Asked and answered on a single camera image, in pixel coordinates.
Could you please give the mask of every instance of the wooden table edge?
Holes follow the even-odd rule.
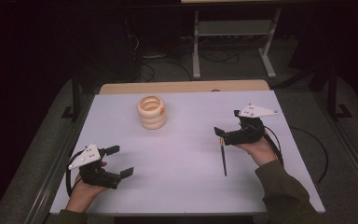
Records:
[[[263,79],[104,84],[100,94],[204,91],[269,91]]]

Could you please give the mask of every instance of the wrist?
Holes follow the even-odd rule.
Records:
[[[78,197],[77,195],[72,195],[65,210],[76,213],[85,213],[94,199],[95,197]]]
[[[251,156],[258,166],[262,166],[262,165],[265,165],[271,161],[277,160],[274,153],[256,154],[256,155],[251,155]]]

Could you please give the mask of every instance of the stacked rings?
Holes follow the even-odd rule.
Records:
[[[141,124],[146,129],[158,129],[167,120],[164,101],[156,95],[142,98],[138,102],[137,110]]]

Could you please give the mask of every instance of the black cable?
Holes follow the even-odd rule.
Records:
[[[71,186],[71,170],[69,169],[69,165],[72,164],[72,162],[75,160],[75,158],[80,155],[82,151],[77,152],[71,160],[69,160],[68,165],[66,166],[66,172],[65,172],[65,183],[66,183],[66,192],[68,193],[68,196],[70,197],[72,194],[73,187]]]
[[[73,191],[74,190],[74,188],[76,187],[76,185],[80,182],[80,180],[82,180],[81,179],[81,177],[80,177],[80,179],[78,179],[76,182],[75,182],[75,184],[74,184],[74,186],[72,187],[72,190],[71,191]]]
[[[184,36],[181,37],[181,46],[182,44],[186,44],[185,46],[182,46],[183,49],[185,49],[185,51],[187,51],[187,49],[193,49],[194,46],[194,37],[193,36]]]
[[[187,69],[186,69],[185,67],[183,67],[183,66],[182,66],[181,64],[179,64],[179,63],[174,63],[174,62],[151,62],[151,63],[170,63],[170,64],[174,64],[174,65],[176,65],[176,66],[179,66],[179,67],[181,67],[181,68],[183,68],[183,69],[185,70],[185,72],[187,73],[188,78],[190,79],[190,81],[192,80],[192,77],[191,77],[190,73],[187,71]]]
[[[238,63],[238,61],[240,60],[241,54],[242,54],[244,51],[246,51],[251,45],[254,44],[255,41],[257,41],[257,40],[260,39],[260,38],[261,38],[261,37],[257,37],[257,38],[255,38],[254,40],[250,41],[243,49],[241,49],[241,50],[238,51],[238,52],[233,51],[233,52],[234,52],[233,55],[229,54],[229,53],[227,52],[227,50],[223,50],[223,52],[225,52],[225,53],[228,55],[228,57],[225,58],[225,59],[219,59],[219,58],[217,58],[216,56],[214,56],[214,55],[212,55],[212,54],[210,54],[210,56],[213,56],[213,57],[215,57],[215,58],[217,58],[217,59],[208,58],[207,56],[204,55],[204,54],[206,54],[206,52],[203,52],[203,51],[200,51],[200,52],[199,52],[199,55],[200,55],[204,60],[210,61],[210,62],[226,63],[226,64]],[[227,46],[226,46],[223,42],[221,42],[221,45],[222,45],[224,48],[227,49]],[[231,59],[234,58],[234,57],[236,57],[237,60],[236,60],[235,62],[229,63],[228,61],[231,60]]]
[[[278,147],[275,146],[274,142],[272,141],[272,139],[269,137],[268,134],[264,134],[264,138],[266,138],[266,140],[272,146],[272,150],[274,150],[275,154],[277,155],[278,160],[281,162],[281,165],[284,166],[281,144],[279,142],[277,135],[269,127],[264,126],[264,128],[268,129],[275,136],[275,139],[277,140],[277,143],[278,143]]]
[[[325,159],[326,159],[325,165],[324,165],[324,171],[321,174],[321,176],[319,177],[318,182],[317,182],[318,184],[320,184],[322,182],[322,180],[324,179],[324,176],[326,175],[327,169],[328,169],[329,159],[328,159],[327,149],[325,148],[324,144],[315,135],[313,135],[312,133],[309,133],[309,132],[307,132],[305,130],[302,130],[302,129],[299,129],[299,128],[296,128],[296,127],[292,127],[292,126],[290,126],[290,128],[293,129],[293,130],[300,131],[302,133],[306,133],[309,136],[311,136],[313,139],[315,139],[319,143],[319,145],[321,146],[322,150],[324,151],[324,156],[325,156]]]
[[[145,67],[149,68],[149,69],[151,70],[151,73],[147,73],[147,72],[143,69],[142,66],[145,66]],[[139,73],[139,76],[140,76],[139,82],[141,82],[141,77],[145,80],[145,82],[150,82],[151,80],[156,81],[156,80],[155,80],[155,70],[154,70],[153,67],[151,67],[150,65],[147,65],[147,64],[145,64],[145,63],[141,63],[141,66],[140,66],[140,67],[141,67],[141,72]],[[145,76],[142,74],[142,72],[144,72],[146,75],[150,76],[150,78],[145,77]]]

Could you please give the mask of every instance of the wearable robotic hand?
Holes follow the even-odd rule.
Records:
[[[71,196],[71,170],[79,167],[79,174],[84,183],[101,186],[110,189],[117,189],[117,185],[122,179],[133,174],[133,167],[121,171],[119,175],[106,172],[102,168],[102,159],[105,155],[109,156],[120,151],[119,146],[109,147],[107,149],[98,149],[96,145],[91,144],[83,151],[75,154],[70,160],[70,165],[66,169],[66,190]]]
[[[241,128],[239,130],[226,133],[225,131],[214,127],[214,133],[223,138],[226,146],[244,143],[251,144],[264,137],[269,142],[277,155],[278,160],[283,165],[281,149],[277,148],[269,135],[266,134],[265,129],[269,128],[264,126],[263,121],[260,119],[260,117],[277,114],[278,111],[269,110],[258,105],[248,105],[243,110],[234,110],[234,116],[240,119]]]

